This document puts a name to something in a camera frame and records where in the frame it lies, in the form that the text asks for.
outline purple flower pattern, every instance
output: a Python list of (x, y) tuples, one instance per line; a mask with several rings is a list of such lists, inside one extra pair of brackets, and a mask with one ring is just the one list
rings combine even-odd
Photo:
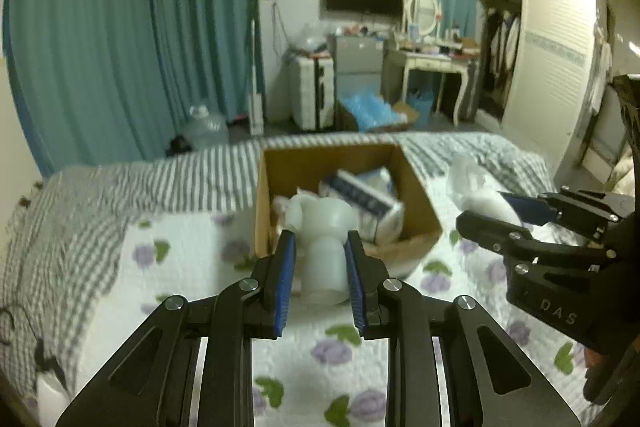
[(267, 410), (267, 400), (260, 392), (260, 389), (254, 386), (254, 416), (261, 416)]
[(451, 280), (442, 273), (432, 273), (422, 279), (420, 288), (428, 293), (446, 292), (451, 288)]
[(132, 257), (140, 268), (149, 268), (156, 260), (156, 247), (146, 243), (137, 245)]
[(322, 365), (340, 365), (351, 362), (351, 347), (337, 339), (324, 339), (316, 344), (311, 355)]
[(507, 279), (507, 269), (504, 267), (502, 259), (497, 259), (496, 261), (489, 263), (489, 266), (486, 268), (486, 276), (489, 279), (489, 282), (492, 282), (493, 284), (497, 284), (498, 282), (502, 282)]
[(222, 248), (222, 260), (225, 263), (239, 263), (249, 256), (249, 243), (245, 239), (232, 239)]
[(584, 365), (584, 346), (582, 344), (575, 344), (575, 347), (572, 350), (572, 357), (576, 367)]
[(523, 321), (515, 321), (507, 327), (507, 334), (521, 347), (529, 344), (531, 329)]
[(151, 315), (151, 313), (156, 308), (158, 308), (158, 304), (157, 303), (156, 304), (145, 303), (145, 304), (140, 305), (140, 311), (143, 312), (143, 314), (145, 314), (145, 315)]
[(353, 398), (349, 414), (363, 422), (375, 422), (385, 417), (386, 395), (376, 389), (367, 389)]
[(464, 237), (460, 239), (459, 245), (460, 245), (460, 250), (462, 250), (462, 253), (464, 255), (468, 255), (470, 253), (475, 252), (479, 246), (478, 243), (476, 243), (475, 241), (472, 241), (470, 239), (465, 239)]

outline cardboard box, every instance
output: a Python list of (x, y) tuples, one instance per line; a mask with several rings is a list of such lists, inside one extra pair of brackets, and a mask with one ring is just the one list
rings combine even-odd
[(406, 277), (440, 238), (442, 228), (420, 180), (398, 145), (361, 144), (262, 152), (256, 193), (255, 251), (258, 257), (271, 253), (271, 227), (277, 218), (271, 212), (274, 196), (292, 197), (298, 188), (317, 192), (320, 180), (346, 169), (353, 174), (386, 166), (404, 202), (404, 225), (400, 241), (390, 245), (366, 245), (367, 254), (382, 259), (394, 277)]
[[(406, 131), (420, 118), (420, 113), (413, 107), (409, 107), (404, 102), (396, 102), (392, 109), (395, 112), (405, 114), (406, 122), (395, 123), (391, 125), (384, 125), (381, 127), (373, 127), (366, 132), (397, 132)], [(351, 112), (342, 105), (342, 102), (337, 102), (335, 113), (335, 128), (338, 131), (359, 131), (358, 124), (355, 117)]]

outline wardrobe door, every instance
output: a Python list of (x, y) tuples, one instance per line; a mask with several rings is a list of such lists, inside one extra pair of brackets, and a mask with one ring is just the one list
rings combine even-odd
[(596, 0), (523, 0), (520, 43), (502, 130), (552, 172), (578, 121), (593, 56)]

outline white plastic bottle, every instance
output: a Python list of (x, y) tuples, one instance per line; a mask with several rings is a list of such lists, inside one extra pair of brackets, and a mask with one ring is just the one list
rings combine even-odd
[(285, 215), (285, 228), (296, 234), (302, 254), (302, 298), (334, 305), (349, 298), (344, 244), (350, 230), (358, 229), (358, 214), (337, 198), (294, 196)]

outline blue plastic bag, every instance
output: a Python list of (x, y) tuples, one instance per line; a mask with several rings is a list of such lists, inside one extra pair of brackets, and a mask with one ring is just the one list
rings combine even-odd
[(340, 101), (353, 115), (361, 132), (402, 121), (402, 117), (388, 103), (370, 92), (354, 94)]
[(409, 107), (414, 108), (420, 113), (420, 118), (415, 123), (417, 128), (423, 128), (427, 125), (433, 107), (434, 95), (432, 90), (424, 90), (421, 92), (411, 92), (406, 99)]

